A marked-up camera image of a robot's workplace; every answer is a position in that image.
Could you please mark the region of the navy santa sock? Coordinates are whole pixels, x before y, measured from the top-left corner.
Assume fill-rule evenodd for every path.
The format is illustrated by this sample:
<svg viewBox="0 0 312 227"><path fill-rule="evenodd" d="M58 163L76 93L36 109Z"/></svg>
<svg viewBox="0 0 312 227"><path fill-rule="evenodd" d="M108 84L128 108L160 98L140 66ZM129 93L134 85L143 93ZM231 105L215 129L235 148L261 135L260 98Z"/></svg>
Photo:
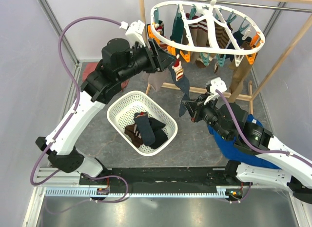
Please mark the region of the navy santa sock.
<svg viewBox="0 0 312 227"><path fill-rule="evenodd" d="M134 114L134 121L137 124L143 143L150 146L155 142L155 135L149 123L149 117L146 112L137 112Z"/></svg>
<svg viewBox="0 0 312 227"><path fill-rule="evenodd" d="M183 93L183 97L181 99L179 107L179 117L182 117L187 111L186 107L183 105L182 102L190 100L190 82L184 74L182 62L179 57L180 55L176 55L176 60L168 69L171 73L171 77L175 86L178 87Z"/></svg>

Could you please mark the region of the dark navy plain sock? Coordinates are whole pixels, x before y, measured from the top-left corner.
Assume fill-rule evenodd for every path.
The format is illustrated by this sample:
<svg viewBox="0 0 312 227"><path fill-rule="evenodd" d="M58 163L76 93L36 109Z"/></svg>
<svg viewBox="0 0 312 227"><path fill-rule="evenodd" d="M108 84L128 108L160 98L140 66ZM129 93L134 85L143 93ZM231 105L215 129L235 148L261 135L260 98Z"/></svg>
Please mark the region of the dark navy plain sock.
<svg viewBox="0 0 312 227"><path fill-rule="evenodd" d="M150 126L152 128L153 131L157 131L159 129L163 129L166 124L155 119L155 118L149 118L149 123L150 123Z"/></svg>
<svg viewBox="0 0 312 227"><path fill-rule="evenodd" d="M162 129L154 131L155 142L150 145L150 148L157 149L161 147L167 140L168 136Z"/></svg>

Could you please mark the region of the brown striped-cuff sock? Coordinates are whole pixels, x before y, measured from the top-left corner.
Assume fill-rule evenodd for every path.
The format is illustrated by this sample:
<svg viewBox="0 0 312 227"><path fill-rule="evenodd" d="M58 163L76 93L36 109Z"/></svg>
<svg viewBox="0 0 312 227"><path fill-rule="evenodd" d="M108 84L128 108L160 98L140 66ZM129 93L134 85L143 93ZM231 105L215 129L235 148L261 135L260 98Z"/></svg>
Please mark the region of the brown striped-cuff sock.
<svg viewBox="0 0 312 227"><path fill-rule="evenodd" d="M134 132L129 129L125 129L124 133L130 137L132 144L139 148L141 145L143 145L143 139L141 137L141 134L139 132Z"/></svg>
<svg viewBox="0 0 312 227"><path fill-rule="evenodd" d="M130 131L130 132L133 132L135 136L141 138L140 130L139 130L137 124L127 125L125 127L125 129Z"/></svg>

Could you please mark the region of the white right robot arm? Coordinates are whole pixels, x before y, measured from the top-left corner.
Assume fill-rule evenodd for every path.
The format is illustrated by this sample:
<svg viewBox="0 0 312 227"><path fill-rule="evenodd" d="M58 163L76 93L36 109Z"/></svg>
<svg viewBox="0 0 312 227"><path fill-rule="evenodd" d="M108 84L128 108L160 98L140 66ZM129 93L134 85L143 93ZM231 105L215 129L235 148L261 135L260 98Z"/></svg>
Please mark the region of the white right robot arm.
<svg viewBox="0 0 312 227"><path fill-rule="evenodd" d="M191 121L204 121L229 160L223 179L229 185L252 183L290 191L305 203L312 202L312 162L282 143L235 103L216 107L209 94L183 100Z"/></svg>

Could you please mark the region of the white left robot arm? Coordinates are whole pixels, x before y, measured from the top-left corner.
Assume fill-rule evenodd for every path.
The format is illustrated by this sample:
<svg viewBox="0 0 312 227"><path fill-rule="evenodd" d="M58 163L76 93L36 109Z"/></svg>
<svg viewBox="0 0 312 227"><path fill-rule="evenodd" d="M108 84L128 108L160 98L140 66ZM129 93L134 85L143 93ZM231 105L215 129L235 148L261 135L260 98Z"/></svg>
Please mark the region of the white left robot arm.
<svg viewBox="0 0 312 227"><path fill-rule="evenodd" d="M76 100L58 126L46 137L38 137L36 145L48 155L53 167L60 171L88 174L97 185L107 179L105 166L99 160L80 153L75 143L91 119L119 92L121 84L141 73L164 71L176 57L164 51L153 39L148 46L126 39L110 40L102 48L102 59L80 87Z"/></svg>

